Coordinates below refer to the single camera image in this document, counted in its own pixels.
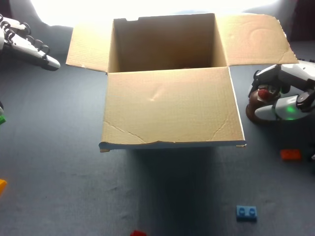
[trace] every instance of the box flap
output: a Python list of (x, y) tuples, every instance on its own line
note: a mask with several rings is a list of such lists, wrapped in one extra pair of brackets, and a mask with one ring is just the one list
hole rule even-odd
[(244, 140), (228, 67), (108, 75), (102, 142)]
[(242, 14), (216, 18), (228, 65), (298, 63), (275, 17)]
[(66, 64), (107, 72), (112, 29), (112, 21), (74, 27)]

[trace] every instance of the dark background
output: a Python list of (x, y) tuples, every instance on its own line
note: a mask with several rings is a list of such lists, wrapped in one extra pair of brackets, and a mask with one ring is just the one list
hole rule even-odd
[[(65, 65), (72, 29), (49, 27), (29, 1), (13, 16), (61, 63), (56, 72), (2, 58), (0, 236), (297, 236), (315, 232), (314, 116), (256, 126), (245, 116), (252, 75), (231, 75), (248, 145), (244, 148), (112, 150), (100, 153), (107, 77)], [(315, 58), (313, 42), (291, 44)], [(280, 150), (305, 160), (284, 163)], [(257, 223), (237, 223), (236, 205), (257, 206)]]

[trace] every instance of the gray tabletop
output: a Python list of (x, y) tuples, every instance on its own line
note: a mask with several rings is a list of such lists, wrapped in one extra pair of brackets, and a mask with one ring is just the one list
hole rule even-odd
[[(0, 64), (0, 235), (297, 236), (315, 231), (313, 117), (256, 126), (245, 116), (252, 75), (231, 68), (245, 148), (113, 150), (100, 153), (107, 77), (65, 65), (71, 28), (41, 23), (28, 1), (13, 14), (62, 64), (49, 72), (9, 58)], [(237, 223), (236, 205), (257, 206), (256, 223)]]

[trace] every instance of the robotic hand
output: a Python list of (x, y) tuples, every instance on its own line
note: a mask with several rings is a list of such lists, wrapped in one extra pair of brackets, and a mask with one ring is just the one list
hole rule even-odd
[[(246, 107), (252, 122), (299, 119), (315, 108), (315, 63), (272, 65), (253, 78)], [(296, 95), (286, 97), (292, 87)]]
[[(42, 41), (33, 39), (30, 34), (31, 28), (27, 23), (20, 23), (0, 14), (0, 58), (2, 54), (10, 54), (45, 70), (58, 70), (60, 64), (48, 55), (49, 47)], [(0, 102), (0, 124), (5, 121), (2, 115), (3, 105)]]

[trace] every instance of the green led light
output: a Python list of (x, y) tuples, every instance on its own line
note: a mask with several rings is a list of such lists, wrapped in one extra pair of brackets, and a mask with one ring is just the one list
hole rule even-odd
[(295, 113), (295, 112), (296, 112), (293, 107), (288, 107), (288, 108), (286, 109), (286, 111), (287, 111), (287, 112), (290, 112), (290, 113)]

